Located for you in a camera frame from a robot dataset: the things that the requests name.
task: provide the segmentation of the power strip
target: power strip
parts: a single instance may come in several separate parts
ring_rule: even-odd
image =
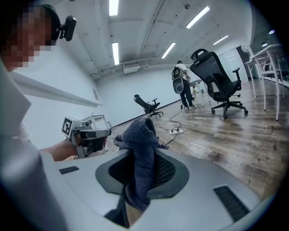
[[[176,135],[176,134],[182,134],[185,132],[185,128],[179,128],[179,131],[177,132],[177,129],[174,129],[173,131],[170,130],[170,135]]]

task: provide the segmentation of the ceiling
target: ceiling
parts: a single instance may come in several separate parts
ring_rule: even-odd
[[[95,79],[123,71],[124,62],[144,66],[173,65],[198,48],[213,51],[246,30],[245,0],[119,0],[118,15],[109,16],[108,0],[52,0],[62,22],[73,15],[77,25],[67,46]],[[190,29],[186,25],[210,10]],[[213,46],[220,38],[229,37]],[[114,66],[112,43],[118,42],[120,65]],[[161,59],[172,42],[176,45]]]
[[[255,30],[254,30],[254,38],[251,43],[251,49],[254,53],[258,53],[263,50],[262,43],[266,42],[268,45],[280,43],[279,39],[274,34],[269,34],[269,31],[273,28],[270,26],[266,18],[262,15],[262,13],[256,8],[253,11],[255,16]]]

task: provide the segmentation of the gray cloth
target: gray cloth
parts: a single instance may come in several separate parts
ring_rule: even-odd
[[[149,205],[147,193],[154,187],[154,149],[168,149],[159,145],[151,119],[138,118],[114,139],[122,149],[134,151],[134,175],[126,187],[126,195],[132,205],[144,211]]]

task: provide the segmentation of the mesh chair back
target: mesh chair back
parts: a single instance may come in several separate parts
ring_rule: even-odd
[[[207,52],[198,57],[198,60],[190,66],[190,70],[199,76],[208,87],[208,94],[216,101],[227,100],[224,97],[230,88],[233,88],[232,81],[226,74],[218,56],[214,52]],[[215,79],[220,86],[220,89],[212,81]]]
[[[139,95],[135,95],[135,102],[143,107],[145,113],[151,112],[151,106],[145,101],[143,101]]]

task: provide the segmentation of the black pants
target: black pants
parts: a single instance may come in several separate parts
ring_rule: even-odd
[[[191,89],[189,82],[185,79],[182,80],[184,83],[184,90],[182,91],[181,99],[184,107],[188,107],[188,104],[186,103],[186,99],[188,100],[189,106],[193,106],[193,97],[191,96]]]

